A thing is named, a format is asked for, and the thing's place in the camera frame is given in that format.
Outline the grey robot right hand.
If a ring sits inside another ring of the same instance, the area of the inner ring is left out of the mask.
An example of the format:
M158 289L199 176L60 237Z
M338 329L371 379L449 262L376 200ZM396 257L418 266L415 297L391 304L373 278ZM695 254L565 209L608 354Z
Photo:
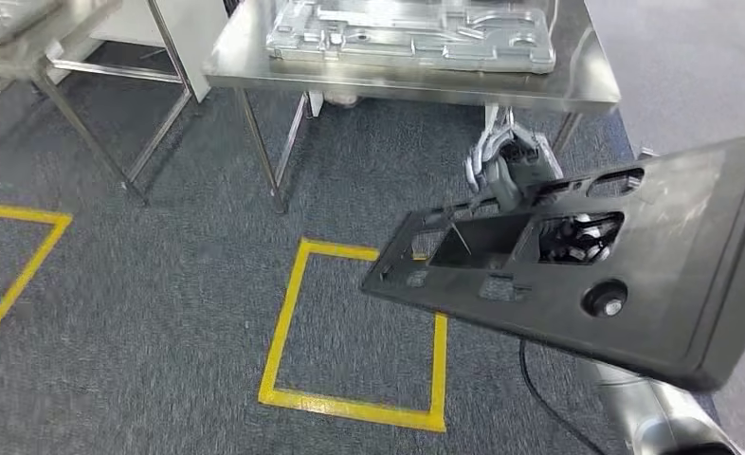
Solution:
M488 123L463 168L476 197L493 197L503 212L516 209L530 187L563 177L547 138L518 123Z

